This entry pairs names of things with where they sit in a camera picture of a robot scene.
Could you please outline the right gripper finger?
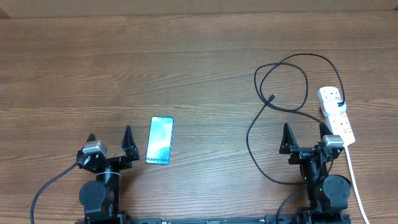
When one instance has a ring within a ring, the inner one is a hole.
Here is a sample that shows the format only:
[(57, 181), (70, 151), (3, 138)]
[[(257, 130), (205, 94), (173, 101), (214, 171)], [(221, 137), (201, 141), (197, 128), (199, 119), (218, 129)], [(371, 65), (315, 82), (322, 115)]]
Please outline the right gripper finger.
[(297, 144), (296, 138), (290, 128), (289, 123), (284, 124), (282, 141), (280, 144), (280, 154), (291, 154), (298, 151), (299, 145)]
[(320, 123), (319, 124), (320, 128), (320, 138), (322, 139), (326, 135), (333, 135), (333, 133), (330, 131), (328, 126), (325, 123)]

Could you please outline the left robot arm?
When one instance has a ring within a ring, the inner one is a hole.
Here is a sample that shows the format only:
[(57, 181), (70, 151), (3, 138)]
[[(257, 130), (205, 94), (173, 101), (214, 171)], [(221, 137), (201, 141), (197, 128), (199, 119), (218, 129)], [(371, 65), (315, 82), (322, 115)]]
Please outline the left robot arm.
[(121, 171), (132, 168), (132, 163), (139, 160), (130, 126), (126, 127), (121, 150), (125, 155), (108, 158), (108, 148), (91, 134), (77, 152), (77, 166), (95, 174), (95, 180), (85, 183), (79, 193), (80, 203), (84, 207), (84, 223), (133, 222), (127, 212), (119, 209)]

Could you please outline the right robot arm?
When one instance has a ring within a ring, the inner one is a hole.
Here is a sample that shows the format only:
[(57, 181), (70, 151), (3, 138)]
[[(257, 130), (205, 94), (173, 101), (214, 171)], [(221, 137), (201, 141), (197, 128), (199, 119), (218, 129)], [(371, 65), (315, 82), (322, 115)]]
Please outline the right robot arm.
[[(328, 162), (338, 158), (343, 151), (344, 142), (339, 135), (334, 135), (325, 123), (319, 125), (320, 141), (313, 147), (300, 147), (288, 123), (279, 149), (280, 154), (290, 156), (290, 165), (300, 166), (300, 173), (305, 187), (286, 198), (278, 208), (275, 222), (285, 223), (350, 223), (349, 215), (343, 210), (348, 208), (348, 198), (352, 183), (342, 175), (330, 175), (326, 167)], [(302, 192), (308, 196), (308, 207), (302, 207), (297, 213), (281, 218), (280, 211), (284, 204)]]

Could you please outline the blue Galaxy S24+ smartphone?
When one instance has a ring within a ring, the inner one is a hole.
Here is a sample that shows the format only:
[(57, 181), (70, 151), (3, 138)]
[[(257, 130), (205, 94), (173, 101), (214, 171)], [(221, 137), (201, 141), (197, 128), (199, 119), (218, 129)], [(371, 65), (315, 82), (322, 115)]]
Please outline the blue Galaxy S24+ smartphone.
[(174, 131), (174, 119), (153, 116), (150, 122), (146, 163), (169, 165)]

